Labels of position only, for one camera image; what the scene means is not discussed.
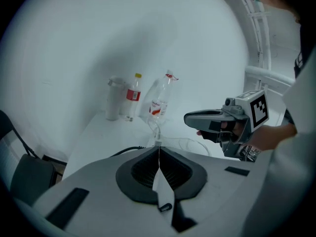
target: black cable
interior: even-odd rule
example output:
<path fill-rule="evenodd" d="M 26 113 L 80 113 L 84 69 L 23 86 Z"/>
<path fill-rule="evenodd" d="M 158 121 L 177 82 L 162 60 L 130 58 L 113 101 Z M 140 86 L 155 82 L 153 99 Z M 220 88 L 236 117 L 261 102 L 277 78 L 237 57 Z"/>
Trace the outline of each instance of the black cable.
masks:
<path fill-rule="evenodd" d="M 248 150 L 247 150 L 247 153 L 245 154 L 245 161 L 247 161 L 247 158 L 248 158 L 250 149 L 251 149 L 251 146 L 249 146 L 249 148 L 248 148 Z"/>
<path fill-rule="evenodd" d="M 110 157 L 113 157 L 113 156 L 118 156 L 118 155 L 121 155 L 127 151 L 130 151 L 130 150 L 133 150 L 133 149 L 144 149 L 144 147 L 130 147 L 130 148 L 126 148 L 126 149 L 123 149 L 122 151 L 119 151 L 118 153 L 116 153 L 115 155 L 112 155 Z"/>
<path fill-rule="evenodd" d="M 241 161 L 245 161 L 245 155 L 246 155 L 246 148 L 247 148 L 248 146 L 244 146 L 243 148 L 242 148 L 242 150 L 240 151 L 240 153 L 239 153 L 239 155 L 240 155 L 240 158 L 239 158 L 239 160 L 241 160 Z"/>
<path fill-rule="evenodd" d="M 21 143 L 22 143 L 22 145 L 23 145 L 23 147 L 24 147 L 26 153 L 27 153 L 29 156 L 31 156 L 31 155 L 30 155 L 30 153 L 31 153 L 32 155 L 34 155 L 35 158 L 39 158 L 39 157 L 34 153 L 34 151 L 24 142 L 24 140 L 21 138 L 20 134 L 17 132 L 17 130 L 16 130 L 14 127 L 12 128 L 12 130 L 13 130 L 13 132 L 15 133 L 16 137 L 18 137 L 18 139 L 21 141 Z"/>

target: person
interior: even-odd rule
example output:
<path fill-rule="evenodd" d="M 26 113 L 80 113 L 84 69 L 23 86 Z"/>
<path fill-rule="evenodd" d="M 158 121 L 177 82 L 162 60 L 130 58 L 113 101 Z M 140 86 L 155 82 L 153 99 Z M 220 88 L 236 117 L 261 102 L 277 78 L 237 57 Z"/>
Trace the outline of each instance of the person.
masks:
<path fill-rule="evenodd" d="M 294 72 L 297 78 L 306 64 L 313 48 L 316 44 L 314 24 L 315 5 L 314 0 L 259 0 L 263 4 L 270 5 L 279 9 L 290 11 L 296 22 L 301 24 L 301 52 L 295 60 Z M 227 123 L 222 123 L 222 128 L 226 128 Z M 236 123 L 233 133 L 239 136 L 243 131 L 243 125 Z M 248 141 L 248 145 L 257 148 L 260 151 L 275 149 L 279 142 L 284 139 L 293 137 L 297 133 L 292 118 L 289 118 L 289 124 L 283 126 L 267 126 L 263 125 L 258 128 Z"/>

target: white cable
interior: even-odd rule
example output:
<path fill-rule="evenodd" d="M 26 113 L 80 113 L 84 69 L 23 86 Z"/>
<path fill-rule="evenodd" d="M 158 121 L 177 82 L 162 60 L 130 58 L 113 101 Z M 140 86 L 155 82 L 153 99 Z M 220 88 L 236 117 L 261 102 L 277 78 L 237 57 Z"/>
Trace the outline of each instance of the white cable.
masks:
<path fill-rule="evenodd" d="M 170 137 L 164 137 L 166 139 L 169 139 L 169 140 L 188 140 L 188 141 L 193 141 L 193 142 L 197 142 L 199 143 L 202 147 L 205 148 L 205 150 L 207 151 L 207 154 L 208 156 L 212 156 L 212 154 L 210 153 L 210 151 L 208 150 L 208 148 L 206 147 L 206 145 L 204 145 L 203 143 L 199 142 L 199 141 L 196 141 L 196 140 L 193 140 L 193 139 L 190 139 L 190 138 L 170 138 Z"/>
<path fill-rule="evenodd" d="M 150 124 L 149 124 L 149 121 L 151 121 L 152 123 L 154 123 L 154 124 L 157 126 L 157 128 L 158 128 L 158 134 L 157 134 L 157 131 L 155 131 L 155 130 L 152 129 L 152 127 L 151 127 Z M 162 141 L 161 141 L 161 139 L 160 139 L 160 138 L 161 138 L 161 129 L 160 129 L 160 126 L 158 125 L 157 122 L 155 122 L 154 120 L 151 120 L 151 119 L 148 119 L 148 120 L 147 120 L 147 124 L 148 124 L 149 128 L 151 129 L 151 131 L 153 131 L 153 133 L 154 133 L 155 145 L 161 145 Z M 208 150 L 208 148 L 206 147 L 206 145 L 202 144 L 202 143 L 199 142 L 199 141 L 196 141 L 196 140 L 193 140 L 193 139 L 190 139 L 190 138 L 169 138 L 169 137 L 164 137 L 164 138 L 170 139 L 170 140 L 179 140 L 179 141 L 178 141 L 178 144 L 179 144 L 179 147 L 180 147 L 182 150 L 183 150 L 183 148 L 182 148 L 181 145 L 180 145 L 180 140 L 188 140 L 188 141 L 197 142 L 197 143 L 199 143 L 201 146 L 203 146 L 203 147 L 205 148 L 205 150 L 207 151 L 208 156 L 212 156 L 212 154 L 210 153 L 210 151 Z"/>

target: hand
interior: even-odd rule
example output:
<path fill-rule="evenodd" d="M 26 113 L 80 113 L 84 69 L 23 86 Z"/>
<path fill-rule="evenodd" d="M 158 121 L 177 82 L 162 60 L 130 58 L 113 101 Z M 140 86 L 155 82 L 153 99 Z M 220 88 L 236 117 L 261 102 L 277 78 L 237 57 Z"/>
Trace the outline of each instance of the hand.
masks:
<path fill-rule="evenodd" d="M 222 122 L 221 128 L 225 129 L 227 127 L 227 122 Z M 238 137 L 241 135 L 243 131 L 243 124 L 236 122 L 235 127 L 233 128 L 232 132 L 237 135 Z M 201 131 L 197 131 L 197 135 L 201 136 Z"/>

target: plastic bottle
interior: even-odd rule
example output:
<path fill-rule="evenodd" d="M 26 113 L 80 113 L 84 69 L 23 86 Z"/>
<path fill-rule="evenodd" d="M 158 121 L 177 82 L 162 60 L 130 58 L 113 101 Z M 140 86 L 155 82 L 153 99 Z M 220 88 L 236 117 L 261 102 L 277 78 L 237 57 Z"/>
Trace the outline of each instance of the plastic bottle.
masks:
<path fill-rule="evenodd" d="M 132 86 L 127 90 L 126 101 L 127 101 L 127 121 L 133 121 L 135 117 L 136 107 L 139 102 L 140 97 L 140 80 L 142 78 L 141 74 L 135 74 L 135 80 Z"/>
<path fill-rule="evenodd" d="M 161 123 L 168 107 L 168 101 L 171 95 L 173 81 L 175 80 L 178 79 L 173 76 L 170 70 L 168 70 L 167 74 L 157 86 L 155 96 L 149 108 L 149 119 L 153 119 L 155 120 L 155 122 Z"/>

